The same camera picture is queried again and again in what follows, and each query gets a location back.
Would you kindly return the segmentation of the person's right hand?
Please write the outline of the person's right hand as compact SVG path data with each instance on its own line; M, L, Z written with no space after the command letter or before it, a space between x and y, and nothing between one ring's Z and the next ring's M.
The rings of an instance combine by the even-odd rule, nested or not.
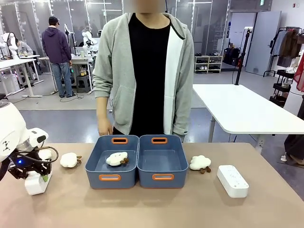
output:
M99 136L104 135L112 135L113 134L113 127L110 123L110 120L107 117L98 117L98 133Z

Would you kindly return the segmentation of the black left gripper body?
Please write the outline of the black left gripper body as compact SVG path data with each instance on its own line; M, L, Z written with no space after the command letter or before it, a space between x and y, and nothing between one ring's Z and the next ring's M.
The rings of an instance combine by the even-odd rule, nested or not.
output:
M11 160L21 170L46 170L51 165L51 160L42 161L38 152L12 153Z

